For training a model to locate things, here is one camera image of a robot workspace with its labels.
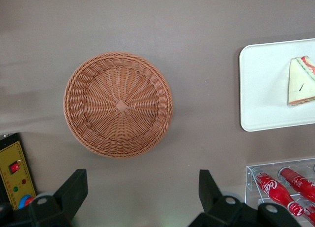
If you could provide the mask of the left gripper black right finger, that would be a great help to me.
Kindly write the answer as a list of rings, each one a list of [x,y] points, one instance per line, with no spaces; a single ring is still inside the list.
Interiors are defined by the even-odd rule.
[[[257,227],[257,212],[239,199],[223,195],[208,170],[199,171],[199,199],[204,212],[191,227]]]

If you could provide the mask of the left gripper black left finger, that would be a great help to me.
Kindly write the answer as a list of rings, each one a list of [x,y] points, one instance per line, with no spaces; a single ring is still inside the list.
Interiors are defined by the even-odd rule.
[[[35,198],[28,206],[33,227],[71,227],[88,194],[87,171],[76,170],[53,195]]]

